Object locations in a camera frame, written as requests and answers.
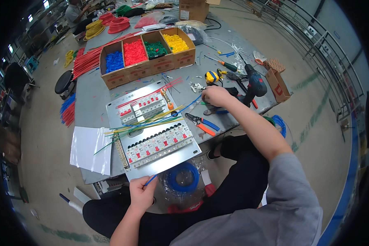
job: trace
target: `concrete floor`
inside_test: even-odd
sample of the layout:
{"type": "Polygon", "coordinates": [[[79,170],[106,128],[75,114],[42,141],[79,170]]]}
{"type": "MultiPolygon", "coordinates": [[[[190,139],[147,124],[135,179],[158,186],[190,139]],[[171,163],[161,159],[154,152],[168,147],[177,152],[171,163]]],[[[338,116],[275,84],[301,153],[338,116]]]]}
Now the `concrete floor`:
{"type": "MultiPolygon", "coordinates": [[[[286,140],[301,161],[324,210],[324,230],[344,187],[351,132],[346,131],[344,143],[328,100],[323,100],[328,94],[318,78],[314,79],[315,71],[274,28],[256,16],[243,12],[243,8],[231,1],[222,0],[220,6],[211,6],[210,11],[240,32],[266,57],[276,57],[286,66],[282,76],[286,84],[293,88],[294,95],[271,109],[267,115],[280,115],[290,128],[286,140]]],[[[31,108],[22,109],[20,119],[22,159],[18,171],[30,203],[13,200],[13,204],[25,228],[39,245],[108,244],[108,239],[90,229],[83,217],[59,197],[59,193],[62,193],[81,204],[73,196],[74,187],[77,186],[96,198],[92,186],[83,184],[80,170],[69,165],[74,124],[69,127],[61,124],[59,109],[63,101],[54,92],[60,75],[73,66],[71,64],[63,68],[65,53],[78,48],[70,35],[42,55],[39,67],[33,73],[40,88],[33,92],[31,108]],[[59,64],[53,65],[57,58],[60,58],[59,64]],[[30,209],[37,211],[39,220],[32,216],[30,209]]],[[[243,131],[232,130],[230,134],[241,135],[243,131]]],[[[202,146],[203,151],[207,148],[207,145],[202,146]]],[[[224,158],[215,161],[204,158],[204,166],[209,170],[216,187],[222,183],[234,163],[224,158]]],[[[166,202],[163,195],[156,194],[157,203],[152,210],[164,211],[166,202]]]]}

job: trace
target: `gray sleeve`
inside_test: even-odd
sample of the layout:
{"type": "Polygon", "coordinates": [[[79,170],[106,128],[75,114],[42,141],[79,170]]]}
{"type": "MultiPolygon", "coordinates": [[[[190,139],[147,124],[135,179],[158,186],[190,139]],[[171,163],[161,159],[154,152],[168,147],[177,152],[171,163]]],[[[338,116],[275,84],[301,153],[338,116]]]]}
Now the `gray sleeve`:
{"type": "Polygon", "coordinates": [[[78,14],[73,9],[67,9],[66,10],[66,19],[74,22],[75,19],[78,17],[78,14]]]}
{"type": "Polygon", "coordinates": [[[319,207],[317,196],[306,179],[298,158],[291,153],[280,154],[270,163],[268,204],[285,207],[319,207]]]}

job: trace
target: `window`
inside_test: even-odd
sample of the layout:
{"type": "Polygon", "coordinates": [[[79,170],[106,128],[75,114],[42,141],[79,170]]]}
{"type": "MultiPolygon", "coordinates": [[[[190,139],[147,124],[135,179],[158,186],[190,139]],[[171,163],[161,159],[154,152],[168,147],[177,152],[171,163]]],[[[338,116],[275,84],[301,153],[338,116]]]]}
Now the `window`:
{"type": "Polygon", "coordinates": [[[43,3],[44,3],[45,9],[49,8],[49,2],[48,2],[48,0],[45,0],[43,3]]]}

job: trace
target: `round stool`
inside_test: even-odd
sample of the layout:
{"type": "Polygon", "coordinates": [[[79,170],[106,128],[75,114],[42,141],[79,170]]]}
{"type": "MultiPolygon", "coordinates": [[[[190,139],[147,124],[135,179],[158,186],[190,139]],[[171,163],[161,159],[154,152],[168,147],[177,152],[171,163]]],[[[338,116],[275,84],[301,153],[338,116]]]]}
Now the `round stool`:
{"type": "Polygon", "coordinates": [[[73,95],[76,80],[72,81],[74,75],[71,70],[65,71],[57,80],[55,93],[59,94],[61,99],[66,100],[68,96],[73,95]]]}

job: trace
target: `black shoe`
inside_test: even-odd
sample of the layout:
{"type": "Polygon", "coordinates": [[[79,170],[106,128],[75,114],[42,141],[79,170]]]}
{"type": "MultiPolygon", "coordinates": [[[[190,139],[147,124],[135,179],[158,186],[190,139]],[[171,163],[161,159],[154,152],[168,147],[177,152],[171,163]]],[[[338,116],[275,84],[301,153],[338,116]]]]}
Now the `black shoe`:
{"type": "Polygon", "coordinates": [[[209,150],[208,151],[208,153],[207,153],[207,158],[209,159],[209,160],[213,160],[213,159],[216,159],[216,158],[219,158],[220,156],[215,156],[213,153],[214,153],[214,150],[216,149],[216,147],[219,145],[219,144],[221,144],[223,141],[224,141],[224,139],[226,139],[226,138],[230,138],[230,137],[234,137],[234,136],[231,136],[231,135],[229,135],[229,136],[226,136],[225,138],[223,138],[220,142],[218,142],[211,150],[209,150]]]}

